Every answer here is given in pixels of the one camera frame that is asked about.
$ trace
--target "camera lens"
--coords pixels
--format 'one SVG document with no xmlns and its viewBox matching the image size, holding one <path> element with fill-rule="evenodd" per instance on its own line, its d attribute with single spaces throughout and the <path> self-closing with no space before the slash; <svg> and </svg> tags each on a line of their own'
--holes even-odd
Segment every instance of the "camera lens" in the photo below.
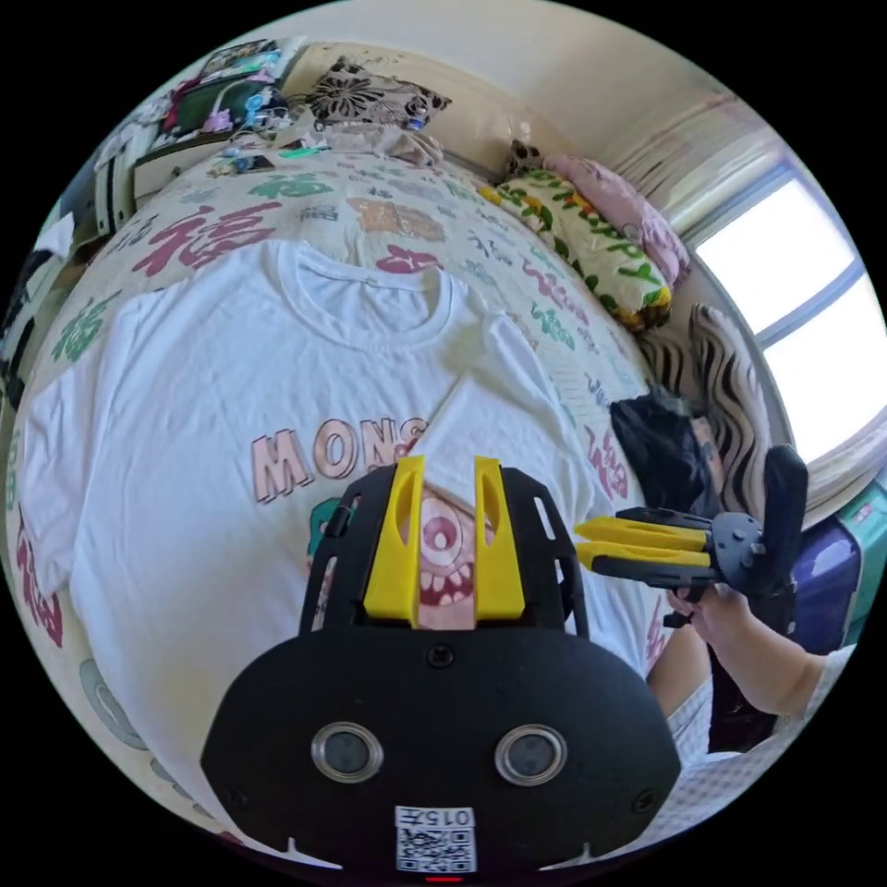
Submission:
<svg viewBox="0 0 887 887">
<path fill-rule="evenodd" d="M 362 783 L 382 767 L 379 740 L 356 723 L 331 723 L 311 743 L 311 759 L 324 776 L 338 783 Z"/>
<path fill-rule="evenodd" d="M 565 761 L 564 738 L 539 724 L 511 730 L 496 747 L 496 770 L 513 785 L 547 783 L 563 769 Z"/>
</svg>

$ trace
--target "person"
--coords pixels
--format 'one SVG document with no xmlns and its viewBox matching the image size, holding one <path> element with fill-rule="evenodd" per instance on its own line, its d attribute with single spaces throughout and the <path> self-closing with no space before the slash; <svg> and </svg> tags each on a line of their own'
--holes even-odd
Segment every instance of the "person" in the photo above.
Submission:
<svg viewBox="0 0 887 887">
<path fill-rule="evenodd" d="M 687 591 L 667 592 L 671 606 L 690 619 L 671 635 L 648 676 L 681 759 L 681 773 L 659 813 L 631 844 L 601 857 L 588 850 L 555 868 L 633 853 L 694 828 L 736 800 L 795 741 L 844 670 L 855 646 L 828 656 L 808 653 L 765 626 L 747 598 L 723 585 L 698 603 Z M 755 708 L 777 715 L 772 735 L 750 751 L 708 751 L 712 680 L 707 647 Z"/>
</svg>

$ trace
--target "plaid fabric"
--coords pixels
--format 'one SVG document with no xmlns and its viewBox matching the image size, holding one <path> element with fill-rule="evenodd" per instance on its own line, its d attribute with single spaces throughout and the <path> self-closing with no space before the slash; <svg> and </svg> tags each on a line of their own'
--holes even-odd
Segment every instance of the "plaid fabric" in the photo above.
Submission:
<svg viewBox="0 0 887 887">
<path fill-rule="evenodd" d="M 817 684 L 803 718 L 780 719 L 773 735 L 745 754 L 723 752 L 716 755 L 700 755 L 698 750 L 693 748 L 699 737 L 699 731 L 692 729 L 691 725 L 704 721 L 704 705 L 707 695 L 709 717 L 711 717 L 711 683 L 703 685 L 669 719 L 684 769 L 681 771 L 672 793 L 647 830 L 636 841 L 619 850 L 614 850 L 606 856 L 594 858 L 585 855 L 562 863 L 557 868 L 580 866 L 634 853 L 643 847 L 658 844 L 660 841 L 676 837 L 681 832 L 695 828 L 701 822 L 714 816 L 715 813 L 719 813 L 727 805 L 732 804 L 770 769 L 772 764 L 783 755 L 807 726 L 810 718 L 828 696 L 834 682 L 840 677 L 847 660 L 855 649 L 855 646 L 844 647 L 828 657 L 822 678 Z M 691 716 L 683 724 L 683 732 L 679 733 L 681 728 L 675 730 L 673 719 L 686 718 L 688 714 Z"/>
</svg>

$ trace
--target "hand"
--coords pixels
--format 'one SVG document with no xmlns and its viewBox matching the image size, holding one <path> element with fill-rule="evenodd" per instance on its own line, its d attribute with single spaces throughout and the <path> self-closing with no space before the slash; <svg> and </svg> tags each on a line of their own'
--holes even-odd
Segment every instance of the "hand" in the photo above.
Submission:
<svg viewBox="0 0 887 887">
<path fill-rule="evenodd" d="M 678 589 L 677 594 L 666 591 L 672 607 L 688 616 L 697 634 L 715 649 L 733 638 L 752 618 L 746 596 L 726 585 L 709 586 L 698 603 L 687 601 L 687 594 L 689 589 Z"/>
</svg>

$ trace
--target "screw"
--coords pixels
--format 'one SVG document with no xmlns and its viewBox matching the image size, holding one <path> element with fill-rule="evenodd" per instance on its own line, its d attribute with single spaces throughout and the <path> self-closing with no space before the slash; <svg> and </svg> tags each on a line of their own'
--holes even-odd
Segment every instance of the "screw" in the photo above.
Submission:
<svg viewBox="0 0 887 887">
<path fill-rule="evenodd" d="M 656 791 L 645 788 L 632 802 L 632 813 L 646 813 L 656 803 Z"/>
<path fill-rule="evenodd" d="M 431 668 L 447 668 L 453 664 L 455 658 L 453 648 L 447 647 L 446 644 L 435 644 L 425 654 L 425 661 Z"/>
<path fill-rule="evenodd" d="M 238 791 L 236 788 L 228 789 L 228 800 L 231 802 L 231 806 L 237 810 L 243 812 L 247 806 L 247 796 L 243 794 L 243 792 Z"/>
</svg>

